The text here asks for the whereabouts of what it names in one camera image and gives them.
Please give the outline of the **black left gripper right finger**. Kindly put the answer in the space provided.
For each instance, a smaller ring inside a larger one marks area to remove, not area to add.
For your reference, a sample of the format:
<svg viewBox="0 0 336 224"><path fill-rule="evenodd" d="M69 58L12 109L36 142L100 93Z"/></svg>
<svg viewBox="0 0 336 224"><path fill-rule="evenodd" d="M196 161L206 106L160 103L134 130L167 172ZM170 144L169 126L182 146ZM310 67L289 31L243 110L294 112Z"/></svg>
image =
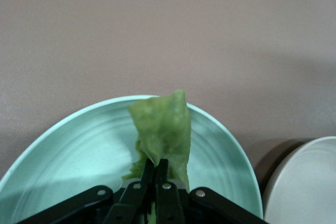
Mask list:
<svg viewBox="0 0 336 224"><path fill-rule="evenodd" d="M155 174L156 223L184 223L177 186L168 180L169 161L161 159Z"/></svg>

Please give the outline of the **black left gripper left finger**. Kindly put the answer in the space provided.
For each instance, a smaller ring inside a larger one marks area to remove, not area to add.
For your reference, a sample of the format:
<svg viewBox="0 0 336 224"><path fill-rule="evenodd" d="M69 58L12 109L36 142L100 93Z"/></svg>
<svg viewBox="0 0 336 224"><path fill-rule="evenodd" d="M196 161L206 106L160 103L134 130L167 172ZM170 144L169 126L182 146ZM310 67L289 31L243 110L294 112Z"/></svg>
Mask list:
<svg viewBox="0 0 336 224"><path fill-rule="evenodd" d="M150 159L145 162L140 178L131 179L121 188L119 200L113 202L104 223L148 223L153 199L155 165Z"/></svg>

